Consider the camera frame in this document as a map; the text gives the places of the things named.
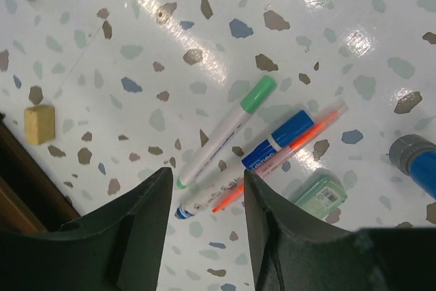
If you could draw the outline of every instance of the blue bottle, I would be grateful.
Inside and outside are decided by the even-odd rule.
[[[436,199],[435,144],[416,134],[402,136],[390,147],[389,159],[392,165]]]
[[[312,125],[313,121],[309,115],[304,110],[300,110],[250,152],[242,160],[243,165],[247,170],[254,170]]]

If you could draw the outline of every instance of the green marker cap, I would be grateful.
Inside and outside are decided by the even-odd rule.
[[[274,78],[265,75],[240,102],[244,111],[253,114],[277,86]]]

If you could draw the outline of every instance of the yellow block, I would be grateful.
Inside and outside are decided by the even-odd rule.
[[[34,145],[53,140],[55,132],[55,107],[38,105],[25,109],[27,142]]]

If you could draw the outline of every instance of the terrazzo surface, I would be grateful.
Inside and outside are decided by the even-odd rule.
[[[200,177],[240,160],[299,108],[349,110],[268,183],[289,198],[318,168],[348,199],[326,221],[432,226],[436,204],[393,168],[401,135],[436,141],[436,0],[0,0],[5,124],[86,214],[161,166],[177,175],[263,74],[277,90]],[[56,140],[25,142],[52,104]],[[171,213],[184,192],[174,191]],[[169,218],[158,290],[253,290],[242,200]]]

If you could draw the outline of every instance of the orange pen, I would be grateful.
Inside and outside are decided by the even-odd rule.
[[[291,142],[288,147],[281,149],[278,153],[273,155],[267,162],[263,163],[257,167],[254,172],[261,178],[268,176],[273,170],[280,167],[289,158],[294,156],[301,148],[305,147],[306,144],[311,142],[314,138],[321,134],[330,124],[332,124],[339,115],[342,114],[347,109],[344,104],[340,109],[332,112],[327,117],[324,117],[320,122],[314,124],[301,136],[299,136],[295,141]],[[232,194],[225,198],[221,203],[219,203],[212,212],[216,213],[223,208],[226,208],[230,203],[239,198],[244,192],[244,183],[241,184]]]

